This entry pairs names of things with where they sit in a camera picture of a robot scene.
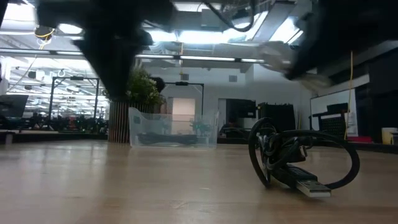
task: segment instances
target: wooden surface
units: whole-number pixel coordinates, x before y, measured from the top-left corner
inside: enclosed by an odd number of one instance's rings
[[[0,147],[1,223],[397,223],[398,156],[359,152],[360,174],[331,198],[266,190],[246,146],[129,149],[106,141]],[[300,165],[336,180],[340,149],[314,149]]]

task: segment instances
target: clear plastic container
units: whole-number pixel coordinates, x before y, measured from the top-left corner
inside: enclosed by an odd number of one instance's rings
[[[129,108],[129,127],[131,146],[215,148],[218,112],[203,116],[147,114]]]

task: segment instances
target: fluorescent light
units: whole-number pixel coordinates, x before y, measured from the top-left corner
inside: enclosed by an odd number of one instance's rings
[[[178,41],[187,44],[219,44],[226,43],[228,39],[222,32],[183,31]]]
[[[253,24],[253,27],[247,31],[246,34],[246,40],[251,40],[253,39],[253,37],[255,36],[255,34],[257,34],[257,31],[260,29],[260,26],[262,25],[262,23],[264,22],[264,20],[266,19],[268,15],[268,11],[262,12],[259,15],[259,18],[257,19],[256,17],[254,17],[254,21],[255,23]]]
[[[175,34],[164,32],[161,30],[150,30],[148,31],[148,33],[150,34],[154,42],[160,42],[160,41],[171,42],[177,40]]]
[[[233,62],[235,58],[226,57],[200,57],[200,56],[181,56],[181,59],[185,60],[209,60],[209,61],[220,61],[220,62]]]
[[[136,58],[149,58],[149,59],[173,59],[173,55],[136,55]]]
[[[298,31],[287,43],[292,44],[295,42],[304,32],[302,30]]]
[[[245,62],[245,63],[265,63],[264,60],[261,60],[261,59],[251,59],[251,58],[242,58],[242,62]]]
[[[70,24],[60,24],[58,28],[66,34],[79,34],[83,30],[80,27]]]
[[[220,3],[211,3],[217,10],[221,9]],[[174,6],[178,11],[185,12],[201,12],[203,9],[209,9],[205,4],[200,2],[174,2]]]
[[[294,17],[288,17],[275,31],[269,41],[283,41],[286,43],[297,33],[298,30],[299,28],[294,26]]]
[[[63,51],[57,51],[57,54],[83,56],[83,53],[81,53],[81,52],[63,52]]]
[[[42,105],[26,105],[25,107],[26,108],[43,108],[43,109],[47,108],[47,107],[42,106]]]

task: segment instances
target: computer monitor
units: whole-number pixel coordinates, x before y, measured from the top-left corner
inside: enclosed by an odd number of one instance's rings
[[[29,95],[1,95],[0,115],[7,118],[21,118]]]

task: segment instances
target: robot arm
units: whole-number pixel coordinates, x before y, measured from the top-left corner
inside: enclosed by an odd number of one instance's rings
[[[304,19],[304,40],[298,50],[274,46],[282,51],[283,57],[289,58],[290,64],[264,54],[269,62],[265,67],[284,73],[289,80],[303,80],[308,76],[307,71],[349,55],[350,51],[396,39],[398,31],[391,28],[395,6],[398,1],[318,0],[317,7]],[[175,10],[168,0],[38,0],[37,5],[39,25],[56,28],[60,23],[67,23],[85,30],[84,39],[76,40],[75,45],[113,97],[124,95],[123,86],[134,56],[152,44],[141,24],[150,21],[167,30]],[[233,26],[212,10],[223,22]],[[244,32],[249,28],[235,29]]]

